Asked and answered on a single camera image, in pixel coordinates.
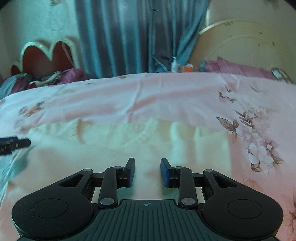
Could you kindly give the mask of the cream white knit sweater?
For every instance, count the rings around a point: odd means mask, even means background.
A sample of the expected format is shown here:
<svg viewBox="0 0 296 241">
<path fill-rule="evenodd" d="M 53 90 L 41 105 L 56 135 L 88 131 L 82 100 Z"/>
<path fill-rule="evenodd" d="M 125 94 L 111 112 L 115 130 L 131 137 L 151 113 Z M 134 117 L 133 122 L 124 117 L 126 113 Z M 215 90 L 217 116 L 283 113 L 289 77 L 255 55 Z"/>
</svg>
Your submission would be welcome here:
<svg viewBox="0 0 296 241">
<path fill-rule="evenodd" d="M 195 172 L 214 169 L 231 173 L 225 132 L 152 118 L 145 123 L 95 125 L 77 119 L 48 123 L 28 132 L 32 146 L 16 158 L 6 199 L 21 197 L 82 169 L 102 172 L 135 159 L 135 176 L 127 198 L 175 198 L 164 189 L 162 158 Z"/>
</svg>

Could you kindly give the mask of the pile of clothes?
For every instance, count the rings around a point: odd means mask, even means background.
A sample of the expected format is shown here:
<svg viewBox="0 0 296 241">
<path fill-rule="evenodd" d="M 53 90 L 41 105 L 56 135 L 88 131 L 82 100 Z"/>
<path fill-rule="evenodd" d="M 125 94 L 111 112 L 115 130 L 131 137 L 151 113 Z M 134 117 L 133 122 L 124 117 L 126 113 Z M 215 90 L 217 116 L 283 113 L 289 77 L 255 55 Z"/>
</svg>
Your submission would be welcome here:
<svg viewBox="0 0 296 241">
<path fill-rule="evenodd" d="M 81 69 L 68 69 L 54 72 L 46 77 L 33 77 L 29 73 L 21 73 L 6 78 L 1 84 L 1 99 L 24 90 L 86 80 L 87 76 Z"/>
</svg>

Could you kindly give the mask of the red heart-shaped headboard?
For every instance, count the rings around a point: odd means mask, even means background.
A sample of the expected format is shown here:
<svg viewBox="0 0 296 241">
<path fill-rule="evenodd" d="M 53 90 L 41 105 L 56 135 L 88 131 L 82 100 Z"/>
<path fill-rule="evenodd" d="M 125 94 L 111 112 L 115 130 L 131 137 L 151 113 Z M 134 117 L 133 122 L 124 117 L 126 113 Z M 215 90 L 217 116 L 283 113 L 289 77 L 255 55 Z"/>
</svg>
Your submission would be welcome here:
<svg viewBox="0 0 296 241">
<path fill-rule="evenodd" d="M 72 68 L 81 68 L 77 47 L 70 38 L 63 37 L 49 46 L 40 41 L 25 44 L 19 60 L 11 65 L 10 73 L 12 76 L 28 73 L 33 77 L 46 77 Z"/>
</svg>

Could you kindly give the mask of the pink floral bed sheet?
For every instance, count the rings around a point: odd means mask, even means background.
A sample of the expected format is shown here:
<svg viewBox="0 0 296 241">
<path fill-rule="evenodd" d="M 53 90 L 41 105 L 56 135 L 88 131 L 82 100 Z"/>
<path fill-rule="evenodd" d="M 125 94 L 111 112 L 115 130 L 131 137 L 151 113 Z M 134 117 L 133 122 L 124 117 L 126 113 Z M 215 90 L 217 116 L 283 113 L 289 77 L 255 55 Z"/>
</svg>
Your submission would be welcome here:
<svg viewBox="0 0 296 241">
<path fill-rule="evenodd" d="M 277 236 L 295 240 L 293 84 L 217 73 L 146 73 L 38 87 L 1 100 L 2 137 L 29 138 L 34 128 L 77 119 L 121 125 L 152 118 L 225 132 L 231 156 L 226 176 L 275 199 L 284 211 Z M 19 238 L 11 221 L 17 201 L 5 195 L 13 164 L 27 149 L 1 158 L 1 240 Z"/>
</svg>

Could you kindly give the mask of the orange box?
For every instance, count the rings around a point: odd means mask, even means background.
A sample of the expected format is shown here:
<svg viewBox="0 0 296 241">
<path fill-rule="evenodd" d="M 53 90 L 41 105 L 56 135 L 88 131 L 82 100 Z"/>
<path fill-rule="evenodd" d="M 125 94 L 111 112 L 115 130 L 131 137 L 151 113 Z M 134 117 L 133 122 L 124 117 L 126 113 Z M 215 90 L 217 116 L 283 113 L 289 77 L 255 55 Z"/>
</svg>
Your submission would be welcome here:
<svg viewBox="0 0 296 241">
<path fill-rule="evenodd" d="M 182 72 L 193 72 L 194 66 L 192 64 L 182 65 L 181 71 Z"/>
</svg>

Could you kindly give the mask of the white lotion bottle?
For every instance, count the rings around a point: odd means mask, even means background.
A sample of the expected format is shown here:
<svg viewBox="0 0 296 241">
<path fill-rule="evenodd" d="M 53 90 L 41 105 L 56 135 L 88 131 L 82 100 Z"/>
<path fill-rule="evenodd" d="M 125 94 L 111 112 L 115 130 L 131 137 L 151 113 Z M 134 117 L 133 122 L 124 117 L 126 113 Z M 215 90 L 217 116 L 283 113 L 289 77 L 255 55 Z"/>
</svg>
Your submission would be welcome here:
<svg viewBox="0 0 296 241">
<path fill-rule="evenodd" d="M 179 65 L 177 63 L 177 58 L 176 57 L 172 57 L 172 62 L 171 62 L 171 72 L 173 73 L 177 73 L 178 72 L 178 68 Z"/>
</svg>

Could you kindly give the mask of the blue curtain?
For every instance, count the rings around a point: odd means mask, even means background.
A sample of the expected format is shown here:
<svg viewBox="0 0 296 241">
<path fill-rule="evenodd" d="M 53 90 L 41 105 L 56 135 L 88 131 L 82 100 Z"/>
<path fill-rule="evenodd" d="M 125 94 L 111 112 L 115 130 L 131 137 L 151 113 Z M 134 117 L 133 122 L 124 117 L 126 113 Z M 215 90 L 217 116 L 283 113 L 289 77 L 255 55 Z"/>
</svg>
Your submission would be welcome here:
<svg viewBox="0 0 296 241">
<path fill-rule="evenodd" d="M 93 78 L 186 64 L 208 1 L 76 1 L 84 69 Z"/>
</svg>

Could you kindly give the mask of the patterned small pillow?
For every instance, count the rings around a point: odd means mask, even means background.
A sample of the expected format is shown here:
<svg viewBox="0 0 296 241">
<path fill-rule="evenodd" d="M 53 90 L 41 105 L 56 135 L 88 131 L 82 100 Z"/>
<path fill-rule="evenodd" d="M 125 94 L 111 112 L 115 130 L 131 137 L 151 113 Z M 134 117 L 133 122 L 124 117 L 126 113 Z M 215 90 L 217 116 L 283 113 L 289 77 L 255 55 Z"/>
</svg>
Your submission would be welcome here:
<svg viewBox="0 0 296 241">
<path fill-rule="evenodd" d="M 278 68 L 272 68 L 271 72 L 278 81 L 293 84 L 291 78 L 285 71 Z"/>
</svg>

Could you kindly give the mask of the cream round headboard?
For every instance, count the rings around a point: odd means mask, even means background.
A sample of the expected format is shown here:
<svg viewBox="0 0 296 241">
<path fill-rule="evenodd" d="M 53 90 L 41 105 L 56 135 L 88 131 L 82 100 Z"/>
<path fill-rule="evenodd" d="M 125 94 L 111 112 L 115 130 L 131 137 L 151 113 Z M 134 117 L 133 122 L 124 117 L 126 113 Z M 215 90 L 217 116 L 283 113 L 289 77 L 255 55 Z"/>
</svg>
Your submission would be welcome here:
<svg viewBox="0 0 296 241">
<path fill-rule="evenodd" d="M 278 33 L 244 19 L 214 23 L 199 33 L 188 62 L 199 66 L 203 60 L 221 57 L 229 62 L 270 70 L 292 72 L 292 54 Z"/>
</svg>

